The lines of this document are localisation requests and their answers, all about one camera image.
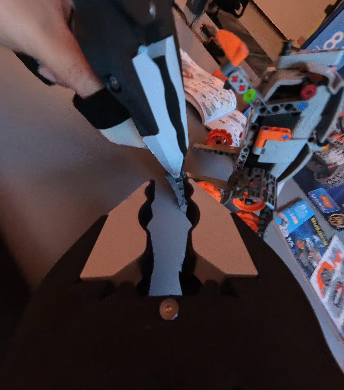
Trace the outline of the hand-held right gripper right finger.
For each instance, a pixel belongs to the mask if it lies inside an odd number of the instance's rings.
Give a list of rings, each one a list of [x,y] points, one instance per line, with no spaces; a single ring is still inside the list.
[[[196,295],[206,282],[228,285],[256,278],[258,271],[232,214],[193,179],[184,179],[188,231],[179,272],[183,295]]]

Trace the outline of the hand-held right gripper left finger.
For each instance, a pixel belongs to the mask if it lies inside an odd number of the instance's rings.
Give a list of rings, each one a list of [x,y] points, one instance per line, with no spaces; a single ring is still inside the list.
[[[130,282],[148,295],[154,251],[148,224],[153,218],[155,181],[146,181],[108,213],[80,274],[84,281]]]

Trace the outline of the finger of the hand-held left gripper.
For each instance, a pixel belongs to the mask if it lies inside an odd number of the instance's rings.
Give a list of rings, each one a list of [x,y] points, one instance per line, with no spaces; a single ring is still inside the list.
[[[146,54],[158,67],[164,85],[166,110],[174,128],[177,144],[185,158],[188,150],[188,125],[179,45],[173,35],[152,43]]]
[[[155,120],[157,133],[144,136],[143,141],[166,171],[177,178],[181,175],[184,158],[166,110],[160,71],[148,57],[146,50],[147,47],[143,47],[132,59],[132,63]]]

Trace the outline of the dark grey toy track belt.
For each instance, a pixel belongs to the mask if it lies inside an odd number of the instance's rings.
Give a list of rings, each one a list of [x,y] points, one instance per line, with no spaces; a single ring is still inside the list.
[[[261,238],[277,209],[277,180],[261,168],[237,169],[227,181],[184,172],[177,178],[167,172],[165,177],[182,211],[186,212],[188,206],[184,180],[192,179],[219,203],[231,204],[235,208],[234,213]]]

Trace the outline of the grey orange block toy robot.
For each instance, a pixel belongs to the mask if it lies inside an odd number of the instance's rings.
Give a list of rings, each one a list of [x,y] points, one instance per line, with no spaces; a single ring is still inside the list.
[[[241,66],[246,45],[226,30],[219,29],[215,38],[225,53],[218,62],[224,87],[242,95],[250,110],[240,146],[194,144],[192,149],[232,157],[232,173],[261,168],[277,185],[283,183],[324,146],[340,115],[344,80],[336,68],[344,48],[294,51],[293,42],[284,41],[255,86]]]

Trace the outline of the grey desk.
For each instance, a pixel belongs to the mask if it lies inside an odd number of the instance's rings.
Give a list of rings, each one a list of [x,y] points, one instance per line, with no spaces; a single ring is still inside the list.
[[[191,224],[166,169],[132,119],[95,129],[39,66],[0,55],[0,231],[36,287],[0,389],[344,389],[298,280],[235,213],[258,276],[182,294]],[[108,213],[151,179],[149,294],[81,280]]]

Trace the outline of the open instruction booklet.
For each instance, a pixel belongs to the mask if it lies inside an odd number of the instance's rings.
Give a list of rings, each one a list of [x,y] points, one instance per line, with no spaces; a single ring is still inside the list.
[[[238,147],[247,118],[237,109],[237,98],[223,82],[203,70],[180,49],[185,99],[192,104],[209,131],[224,130],[226,136],[217,136],[223,144]]]

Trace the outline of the black battery pack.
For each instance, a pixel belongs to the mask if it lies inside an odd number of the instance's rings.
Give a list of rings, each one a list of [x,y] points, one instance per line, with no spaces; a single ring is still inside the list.
[[[203,46],[216,62],[220,62],[224,58],[225,53],[215,37],[205,40]]]
[[[215,37],[218,33],[219,29],[216,25],[208,24],[208,23],[202,23],[200,27],[200,32],[203,36],[205,36],[205,39],[209,40],[212,37]]]

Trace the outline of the blue cover booklet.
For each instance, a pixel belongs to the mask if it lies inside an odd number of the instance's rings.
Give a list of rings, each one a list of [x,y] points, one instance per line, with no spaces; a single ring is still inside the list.
[[[306,200],[298,199],[277,212],[275,221],[299,267],[310,279],[329,245],[314,210]]]

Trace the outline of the sticker sheet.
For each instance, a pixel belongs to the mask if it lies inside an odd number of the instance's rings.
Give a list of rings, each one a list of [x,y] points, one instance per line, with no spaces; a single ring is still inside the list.
[[[344,244],[337,235],[331,238],[310,284],[332,323],[344,336]]]

